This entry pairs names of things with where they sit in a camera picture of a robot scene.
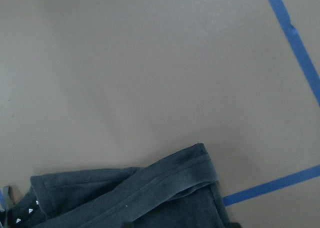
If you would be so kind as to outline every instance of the beige surface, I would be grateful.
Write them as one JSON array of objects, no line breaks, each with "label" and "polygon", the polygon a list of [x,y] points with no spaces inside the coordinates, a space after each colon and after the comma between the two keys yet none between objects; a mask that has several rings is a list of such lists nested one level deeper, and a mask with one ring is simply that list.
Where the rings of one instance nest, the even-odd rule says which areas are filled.
[{"label": "beige surface", "polygon": [[[319,69],[318,1],[284,0]],[[0,0],[0,41],[0,185],[17,198],[31,175],[147,166],[197,142],[223,195],[319,164],[319,106],[268,0]],[[315,182],[229,211],[317,227]],[[253,209],[276,197],[285,213]]]}]

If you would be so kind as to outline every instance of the blue tape strip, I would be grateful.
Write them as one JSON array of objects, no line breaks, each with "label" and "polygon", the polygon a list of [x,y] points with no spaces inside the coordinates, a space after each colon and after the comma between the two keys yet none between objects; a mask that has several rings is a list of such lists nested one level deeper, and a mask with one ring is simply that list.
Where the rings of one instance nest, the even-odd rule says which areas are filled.
[{"label": "blue tape strip", "polygon": [[273,192],[300,182],[304,182],[318,176],[320,176],[320,165],[256,187],[252,187],[250,189],[232,194],[230,196],[226,196],[223,198],[223,202],[225,206],[230,206],[232,204],[258,197],[263,194]]},{"label": "blue tape strip", "polygon": [[300,39],[298,31],[291,24],[288,11],[282,0],[269,0],[269,2],[320,106],[320,78]]},{"label": "blue tape strip", "polygon": [[1,189],[0,189],[0,204],[1,204],[1,207],[5,209],[5,198],[1,192]]}]

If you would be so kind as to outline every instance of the blue line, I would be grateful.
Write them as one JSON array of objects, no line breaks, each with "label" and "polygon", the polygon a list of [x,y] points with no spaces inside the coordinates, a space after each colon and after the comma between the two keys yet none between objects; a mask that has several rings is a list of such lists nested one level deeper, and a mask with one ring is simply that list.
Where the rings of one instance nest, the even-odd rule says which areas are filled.
[{"label": "blue line", "polygon": [[1,204],[1,207],[5,209],[5,198],[2,195],[1,189],[0,189],[0,204]]},{"label": "blue line", "polygon": [[299,33],[291,24],[289,13],[283,1],[269,0],[269,2],[320,106],[320,78],[302,40],[300,39]]},{"label": "blue line", "polygon": [[223,198],[223,202],[225,206],[230,206],[232,204],[258,197],[266,193],[273,192],[300,182],[304,182],[318,176],[320,176],[320,165],[256,187],[249,188],[230,196],[226,196]]}]

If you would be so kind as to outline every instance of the folded cloth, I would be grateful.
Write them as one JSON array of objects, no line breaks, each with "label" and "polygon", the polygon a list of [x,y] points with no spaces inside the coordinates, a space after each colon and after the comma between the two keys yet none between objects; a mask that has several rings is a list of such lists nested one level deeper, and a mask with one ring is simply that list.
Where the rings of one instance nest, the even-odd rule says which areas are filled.
[{"label": "folded cloth", "polygon": [[217,174],[201,143],[146,168],[31,177],[11,228],[229,228]]}]

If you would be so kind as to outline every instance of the dark gray fabric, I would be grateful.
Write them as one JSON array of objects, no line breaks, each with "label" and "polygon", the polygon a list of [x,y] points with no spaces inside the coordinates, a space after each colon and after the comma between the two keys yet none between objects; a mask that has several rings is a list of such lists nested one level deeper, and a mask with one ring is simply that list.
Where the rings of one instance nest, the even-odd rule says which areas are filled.
[{"label": "dark gray fabric", "polygon": [[10,210],[9,225],[12,228],[227,228],[230,222],[217,180],[203,144],[183,149],[143,169],[34,176],[28,194]]}]

